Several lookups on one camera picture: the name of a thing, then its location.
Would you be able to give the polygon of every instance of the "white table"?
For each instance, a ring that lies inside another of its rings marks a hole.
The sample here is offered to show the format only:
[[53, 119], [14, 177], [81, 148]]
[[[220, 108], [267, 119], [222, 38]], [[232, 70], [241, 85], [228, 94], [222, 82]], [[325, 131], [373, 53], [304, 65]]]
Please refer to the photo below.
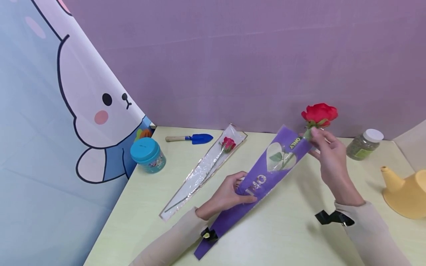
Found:
[[[208, 133], [209, 144], [166, 143], [166, 136]], [[158, 127], [153, 138], [167, 158], [157, 174], [136, 167], [97, 239], [86, 266], [126, 266], [151, 241], [168, 230], [191, 207], [200, 206], [215, 192], [224, 177], [249, 171], [275, 134], [248, 133], [244, 144], [221, 169], [167, 223], [158, 216], [185, 177], [221, 131]], [[351, 139], [341, 139], [349, 144]], [[426, 220], [409, 220], [392, 211], [380, 193], [384, 187], [380, 167], [389, 166], [401, 177], [413, 169], [395, 143], [383, 141], [370, 158], [348, 158], [353, 182], [389, 225], [396, 242], [413, 265], [426, 265]], [[204, 256], [193, 256], [193, 245], [175, 265], [362, 265], [356, 250], [339, 224], [320, 225], [314, 215], [334, 211], [334, 198], [321, 180], [319, 163], [305, 156], [259, 205], [235, 225]]]

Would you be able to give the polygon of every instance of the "blue toy shovel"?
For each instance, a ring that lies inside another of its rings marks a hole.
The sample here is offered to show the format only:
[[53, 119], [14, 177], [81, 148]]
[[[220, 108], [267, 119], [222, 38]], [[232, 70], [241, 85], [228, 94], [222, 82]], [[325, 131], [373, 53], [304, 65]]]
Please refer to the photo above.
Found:
[[213, 139], [212, 135], [209, 134], [194, 134], [192, 136], [182, 137], [166, 137], [166, 141], [180, 141], [180, 140], [192, 140], [192, 144], [204, 144], [210, 142]]

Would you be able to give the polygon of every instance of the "clear plastic flower sleeve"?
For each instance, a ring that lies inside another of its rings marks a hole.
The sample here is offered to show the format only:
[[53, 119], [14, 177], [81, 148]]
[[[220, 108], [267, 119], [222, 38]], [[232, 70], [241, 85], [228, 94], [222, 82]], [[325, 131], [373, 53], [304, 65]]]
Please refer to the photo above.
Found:
[[[226, 153], [222, 147], [225, 137], [235, 142], [235, 147], [229, 153]], [[197, 166], [189, 173], [183, 185], [163, 208], [160, 213], [161, 219], [167, 221], [172, 217], [216, 173], [246, 137], [247, 135], [244, 132], [238, 131], [234, 125], [230, 124], [210, 147], [206, 155], [198, 162]]]

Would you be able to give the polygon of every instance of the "light blue backdrop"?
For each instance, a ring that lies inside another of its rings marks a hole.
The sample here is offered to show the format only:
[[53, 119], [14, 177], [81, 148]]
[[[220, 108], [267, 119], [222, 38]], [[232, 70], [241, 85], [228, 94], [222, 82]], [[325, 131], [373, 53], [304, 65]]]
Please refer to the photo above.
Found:
[[33, 2], [0, 2], [0, 265], [82, 265], [127, 182], [76, 175], [87, 147], [58, 87], [59, 44]]

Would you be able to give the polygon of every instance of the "red rose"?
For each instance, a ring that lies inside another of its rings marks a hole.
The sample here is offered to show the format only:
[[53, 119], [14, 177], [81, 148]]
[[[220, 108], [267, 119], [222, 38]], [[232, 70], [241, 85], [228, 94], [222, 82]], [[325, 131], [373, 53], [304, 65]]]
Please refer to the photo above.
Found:
[[235, 141], [228, 137], [225, 137], [220, 145], [222, 145], [222, 149], [225, 153], [229, 153], [236, 146]]
[[302, 112], [302, 117], [308, 122], [309, 128], [312, 126], [326, 127], [337, 118], [337, 109], [325, 103], [319, 103], [306, 107], [306, 112]]

